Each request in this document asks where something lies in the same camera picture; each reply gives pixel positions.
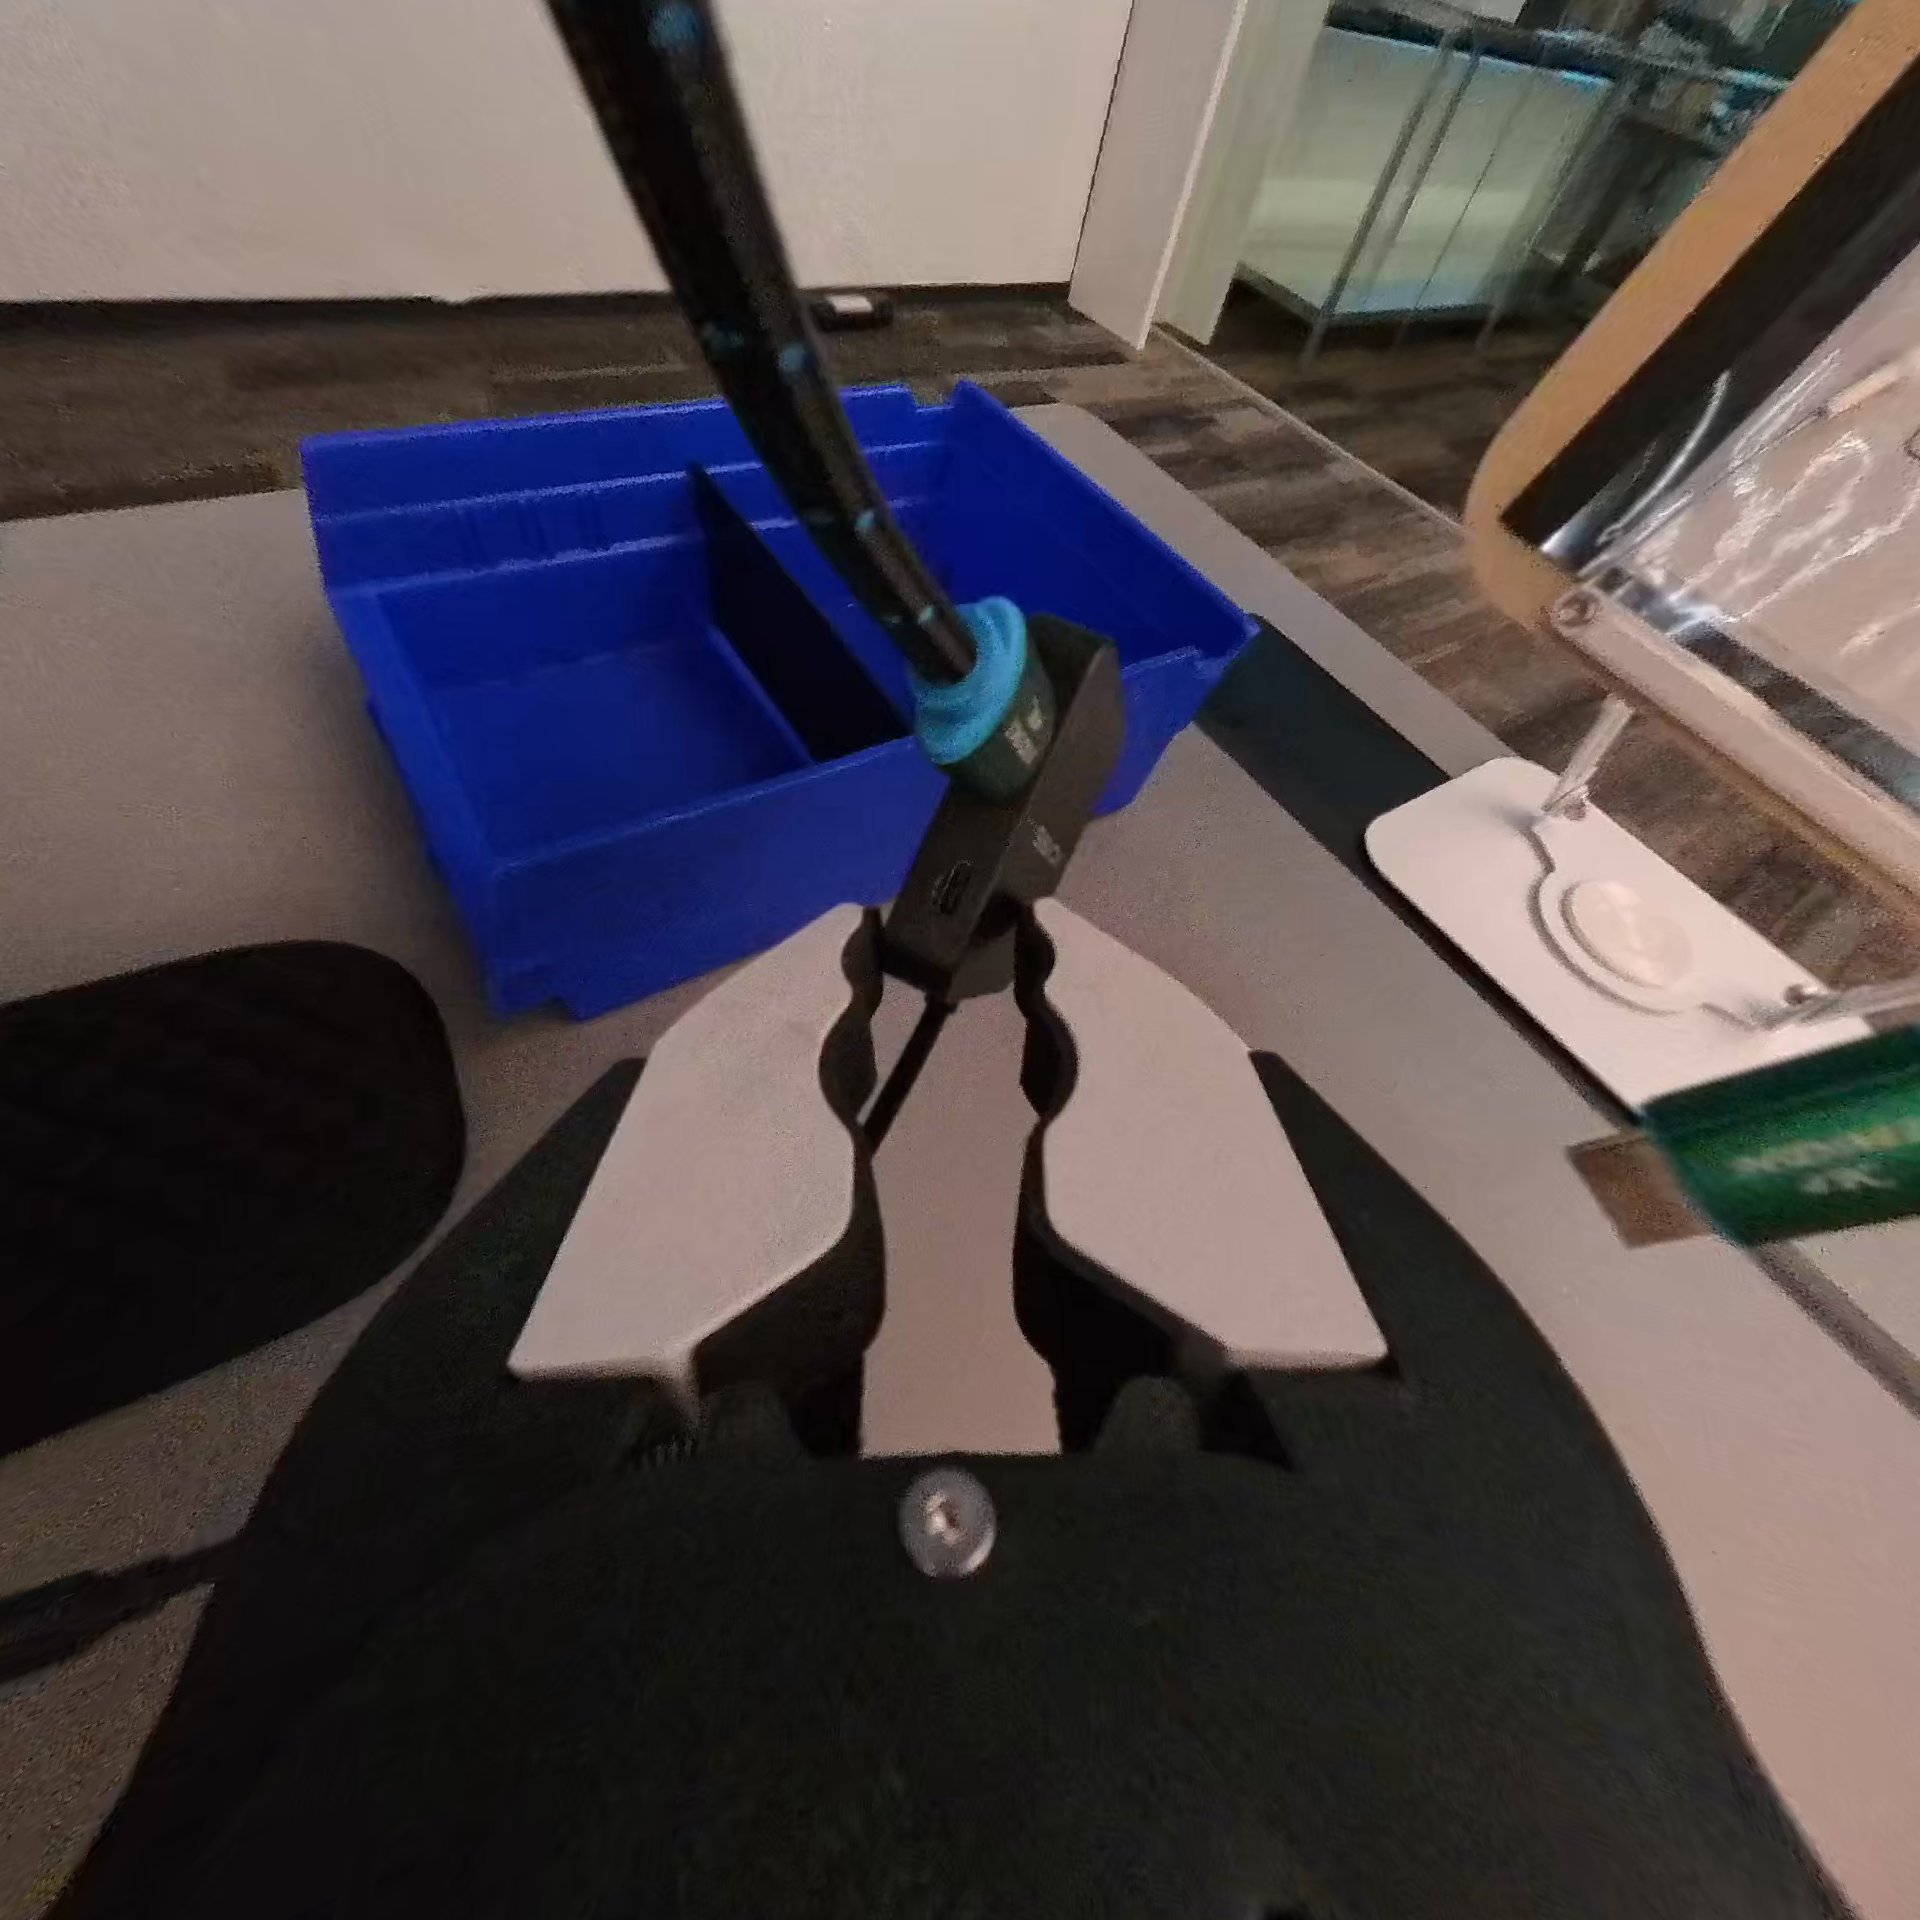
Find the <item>grey hdmi switch hub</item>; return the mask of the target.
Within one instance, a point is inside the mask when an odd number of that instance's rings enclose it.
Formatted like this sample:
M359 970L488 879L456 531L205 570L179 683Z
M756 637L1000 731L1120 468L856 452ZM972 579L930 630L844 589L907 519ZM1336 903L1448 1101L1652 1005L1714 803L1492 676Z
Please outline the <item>grey hdmi switch hub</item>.
M881 924L887 976L934 1002L1010 985L1018 924L1061 889L1124 746L1114 645L1048 612L1031 645L1055 693L1055 734L1035 778L996 801L948 785Z

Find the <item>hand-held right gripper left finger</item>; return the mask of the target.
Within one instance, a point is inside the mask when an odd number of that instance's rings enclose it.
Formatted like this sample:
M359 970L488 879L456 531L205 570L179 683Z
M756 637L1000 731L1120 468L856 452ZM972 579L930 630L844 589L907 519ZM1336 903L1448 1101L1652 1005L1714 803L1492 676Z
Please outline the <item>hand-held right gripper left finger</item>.
M713 1335L837 1246L856 1143L826 1059L873 926L834 906L665 1030L517 1335L517 1377L696 1382Z

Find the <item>black bin divider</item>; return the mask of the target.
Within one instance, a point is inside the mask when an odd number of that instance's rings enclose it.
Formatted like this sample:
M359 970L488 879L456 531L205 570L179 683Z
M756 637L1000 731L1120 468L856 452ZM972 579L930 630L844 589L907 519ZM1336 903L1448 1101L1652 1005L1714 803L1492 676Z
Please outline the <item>black bin divider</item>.
M724 492L716 468L691 465L689 479L713 620L803 755L831 763L907 739L908 727L878 678Z

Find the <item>instruction sheet sign stand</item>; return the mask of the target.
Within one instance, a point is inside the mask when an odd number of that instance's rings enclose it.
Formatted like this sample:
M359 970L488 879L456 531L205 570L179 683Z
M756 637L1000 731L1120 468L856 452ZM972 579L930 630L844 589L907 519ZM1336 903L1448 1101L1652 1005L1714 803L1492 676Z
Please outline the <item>instruction sheet sign stand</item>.
M1888 211L1741 346L1707 348L1528 539L1550 630L1609 693L1560 768L1492 758L1377 814L1367 860L1448 947L1629 1111L1914 1017L1791 959L1602 806L1635 720L1728 759L1914 906L1914 211Z

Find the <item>blue plastic storage bin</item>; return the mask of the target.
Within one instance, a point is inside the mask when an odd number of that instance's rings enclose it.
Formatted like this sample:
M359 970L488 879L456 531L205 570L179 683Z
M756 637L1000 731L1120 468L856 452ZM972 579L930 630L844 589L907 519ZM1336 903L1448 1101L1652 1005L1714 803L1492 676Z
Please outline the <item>blue plastic storage bin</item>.
M1114 645L1126 806L1258 633L1225 591L972 382L840 392L955 602ZM908 734L811 763L707 602L710 465ZM500 1014L599 1017L900 892L948 793L908 682L721 397L315 434L328 602Z

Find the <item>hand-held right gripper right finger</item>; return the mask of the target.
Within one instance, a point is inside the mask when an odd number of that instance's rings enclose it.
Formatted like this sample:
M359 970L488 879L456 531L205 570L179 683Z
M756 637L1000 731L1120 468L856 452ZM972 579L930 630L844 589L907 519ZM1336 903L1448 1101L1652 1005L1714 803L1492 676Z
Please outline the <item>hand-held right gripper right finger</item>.
M1371 1369L1384 1331L1237 1030L1048 899L1018 936L1026 1242L1182 1359Z

